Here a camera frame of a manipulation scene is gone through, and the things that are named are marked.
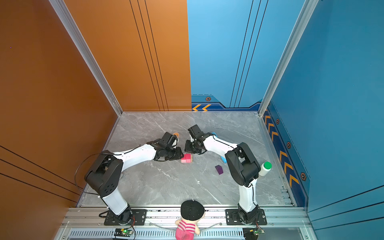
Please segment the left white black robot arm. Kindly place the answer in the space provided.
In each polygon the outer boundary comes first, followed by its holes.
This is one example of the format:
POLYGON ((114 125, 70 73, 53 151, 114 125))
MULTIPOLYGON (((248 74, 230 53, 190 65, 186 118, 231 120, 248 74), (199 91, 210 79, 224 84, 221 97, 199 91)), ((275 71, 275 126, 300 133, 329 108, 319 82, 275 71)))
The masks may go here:
POLYGON ((118 221, 131 219, 131 207, 118 190, 120 175, 126 169, 146 161, 180 160, 184 154, 178 144, 178 136, 169 132, 163 137, 142 146, 122 152, 103 151, 85 174, 86 183, 96 191, 118 221))

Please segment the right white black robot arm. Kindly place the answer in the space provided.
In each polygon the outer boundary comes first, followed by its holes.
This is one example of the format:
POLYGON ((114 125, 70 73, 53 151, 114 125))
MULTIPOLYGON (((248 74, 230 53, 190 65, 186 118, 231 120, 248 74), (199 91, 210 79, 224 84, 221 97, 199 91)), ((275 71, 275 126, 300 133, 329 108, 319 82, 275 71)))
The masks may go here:
POLYGON ((239 185, 239 217, 245 224, 255 221, 259 211, 256 200, 256 183, 261 166, 246 143, 232 144, 213 133, 204 133, 198 125, 188 129, 191 136, 185 151, 191 154, 213 152, 227 160, 233 180, 239 185))

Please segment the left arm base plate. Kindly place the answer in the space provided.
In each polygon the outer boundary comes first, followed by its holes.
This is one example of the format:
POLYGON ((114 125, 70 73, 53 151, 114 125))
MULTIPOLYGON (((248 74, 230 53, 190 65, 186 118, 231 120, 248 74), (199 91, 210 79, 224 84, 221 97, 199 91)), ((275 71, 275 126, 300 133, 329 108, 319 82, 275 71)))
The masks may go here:
POLYGON ((147 210, 145 209, 128 209, 121 215, 117 216, 112 211, 107 211, 105 216, 105 226, 143 226, 146 221, 147 210))

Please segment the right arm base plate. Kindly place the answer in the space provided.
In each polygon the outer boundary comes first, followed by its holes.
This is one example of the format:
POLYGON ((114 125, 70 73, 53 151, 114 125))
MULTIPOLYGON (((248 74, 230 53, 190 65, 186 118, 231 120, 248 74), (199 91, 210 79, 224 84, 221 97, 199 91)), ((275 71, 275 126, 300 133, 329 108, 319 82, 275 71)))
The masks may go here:
POLYGON ((226 223, 228 226, 244 225, 244 226, 266 226, 268 224, 267 217, 263 209, 256 210, 256 215, 246 220, 246 215, 240 213, 238 209, 226 209, 226 223))

